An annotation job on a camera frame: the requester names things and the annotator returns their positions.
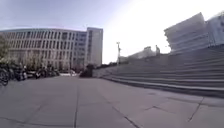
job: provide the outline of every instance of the pole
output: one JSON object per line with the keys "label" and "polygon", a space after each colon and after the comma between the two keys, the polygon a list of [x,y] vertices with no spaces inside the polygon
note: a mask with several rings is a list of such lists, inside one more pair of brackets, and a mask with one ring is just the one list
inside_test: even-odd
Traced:
{"label": "pole", "polygon": [[117,47],[118,47],[117,65],[119,65],[119,63],[120,63],[120,52],[121,52],[120,42],[117,42]]}

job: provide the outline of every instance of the staircase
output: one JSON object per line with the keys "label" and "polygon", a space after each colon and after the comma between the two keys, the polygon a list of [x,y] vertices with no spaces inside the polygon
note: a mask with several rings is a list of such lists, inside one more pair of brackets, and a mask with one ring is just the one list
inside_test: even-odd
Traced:
{"label": "staircase", "polygon": [[101,78],[137,87],[224,97],[224,45],[144,58],[96,72],[101,72]]}

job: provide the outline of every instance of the building facade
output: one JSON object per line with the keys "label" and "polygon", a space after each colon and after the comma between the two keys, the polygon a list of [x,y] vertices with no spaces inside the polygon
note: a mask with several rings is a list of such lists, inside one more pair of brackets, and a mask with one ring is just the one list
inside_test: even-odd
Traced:
{"label": "building facade", "polygon": [[207,21],[211,45],[224,44],[224,12],[221,12]]}
{"label": "building facade", "polygon": [[142,51],[128,56],[129,59],[142,59],[150,56],[156,56],[156,52],[152,51],[151,47],[145,47]]}
{"label": "building facade", "polygon": [[171,53],[189,52],[211,45],[207,23],[201,13],[164,30]]}
{"label": "building facade", "polygon": [[60,70],[102,64],[103,29],[15,29],[0,34],[8,41],[7,59],[17,63],[51,64]]}

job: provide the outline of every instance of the parked bicycle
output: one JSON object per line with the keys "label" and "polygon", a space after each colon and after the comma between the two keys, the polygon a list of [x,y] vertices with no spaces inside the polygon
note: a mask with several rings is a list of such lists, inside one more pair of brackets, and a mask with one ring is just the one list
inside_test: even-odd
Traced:
{"label": "parked bicycle", "polygon": [[7,86],[8,81],[9,81],[8,72],[5,69],[0,68],[0,85]]}

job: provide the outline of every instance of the concrete pavement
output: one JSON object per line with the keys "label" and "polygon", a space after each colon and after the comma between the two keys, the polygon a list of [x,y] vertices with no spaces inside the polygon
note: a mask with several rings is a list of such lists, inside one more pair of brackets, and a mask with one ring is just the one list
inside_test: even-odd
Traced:
{"label": "concrete pavement", "polygon": [[224,100],[61,76],[0,88],[0,128],[223,128]]}

